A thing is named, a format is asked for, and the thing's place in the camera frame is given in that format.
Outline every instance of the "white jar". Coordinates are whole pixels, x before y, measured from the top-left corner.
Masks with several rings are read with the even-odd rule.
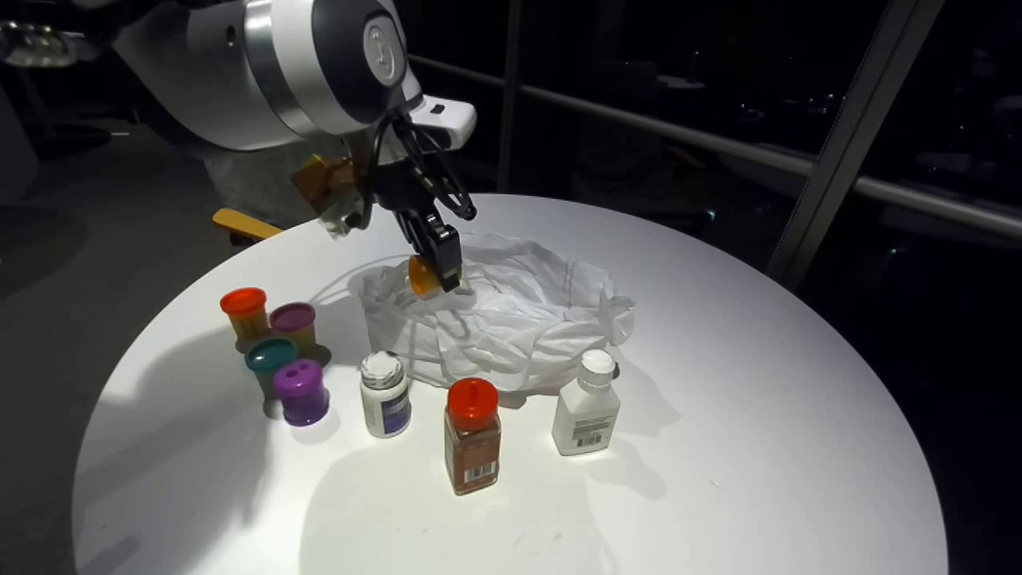
[[[579,362],[579,377],[562,385],[554,414],[554,443],[562,455],[606,451],[620,400],[612,392],[616,362],[592,348]]]
[[[393,352],[376,352],[361,362],[361,408],[371,434],[390,436],[408,423],[408,385],[407,367]]]

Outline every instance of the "red lid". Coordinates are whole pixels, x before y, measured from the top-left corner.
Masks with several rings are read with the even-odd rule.
[[[446,418],[453,427],[485,427],[500,414],[500,390],[489,379],[468,377],[446,390]]]
[[[238,312],[256,312],[265,306],[265,291],[259,287],[239,287],[239,291],[227,291],[222,297],[222,311],[238,315]]]

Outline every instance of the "spice jar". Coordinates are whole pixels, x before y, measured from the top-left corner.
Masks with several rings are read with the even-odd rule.
[[[501,418],[500,390],[468,377],[446,390],[446,474],[456,495],[480,491],[500,478]]]

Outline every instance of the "orange bottle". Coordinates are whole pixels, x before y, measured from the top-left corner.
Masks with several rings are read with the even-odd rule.
[[[238,287],[222,297],[222,311],[227,312],[238,348],[250,352],[250,345],[270,332],[265,327],[265,291],[259,287]]]
[[[456,495],[480,491],[501,469],[500,390],[489,379],[468,377],[446,390],[446,474]]]

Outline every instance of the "small bottle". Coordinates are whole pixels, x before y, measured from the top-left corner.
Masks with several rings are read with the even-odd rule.
[[[293,339],[296,352],[309,356],[316,352],[316,306],[289,304],[270,312],[270,328]]]
[[[296,356],[276,375],[277,400],[286,403],[286,418],[293,427],[313,423],[329,408],[329,392],[322,385],[322,367],[309,356]]]
[[[501,469],[500,390],[489,379],[468,377],[446,390],[446,474],[456,495],[480,491]]]
[[[291,362],[296,362],[296,345],[281,335],[265,335],[245,352],[245,364],[259,379],[261,413],[270,418],[277,418],[277,408],[281,408],[277,390],[276,390],[276,375]]]
[[[361,408],[371,434],[398,434],[413,418],[408,377],[393,352],[376,352],[361,362]]]
[[[606,451],[620,400],[612,392],[616,362],[592,348],[582,355],[579,377],[562,385],[554,418],[554,443],[562,455]]]
[[[259,287],[239,287],[222,297],[222,311],[227,312],[238,352],[250,352],[256,339],[270,332],[265,327],[265,291]]]

